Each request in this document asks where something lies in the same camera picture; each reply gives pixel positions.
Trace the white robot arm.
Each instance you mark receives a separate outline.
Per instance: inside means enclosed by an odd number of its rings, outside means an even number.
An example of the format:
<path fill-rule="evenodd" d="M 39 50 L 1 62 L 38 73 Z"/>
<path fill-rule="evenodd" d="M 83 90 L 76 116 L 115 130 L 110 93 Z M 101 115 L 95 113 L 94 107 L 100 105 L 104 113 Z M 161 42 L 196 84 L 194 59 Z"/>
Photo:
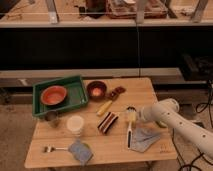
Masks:
<path fill-rule="evenodd" d="M 213 159 L 213 133 L 182 117 L 179 108 L 175 99 L 164 99 L 143 106 L 139 111 L 139 120 L 143 123 L 161 121 L 167 124 Z"/>

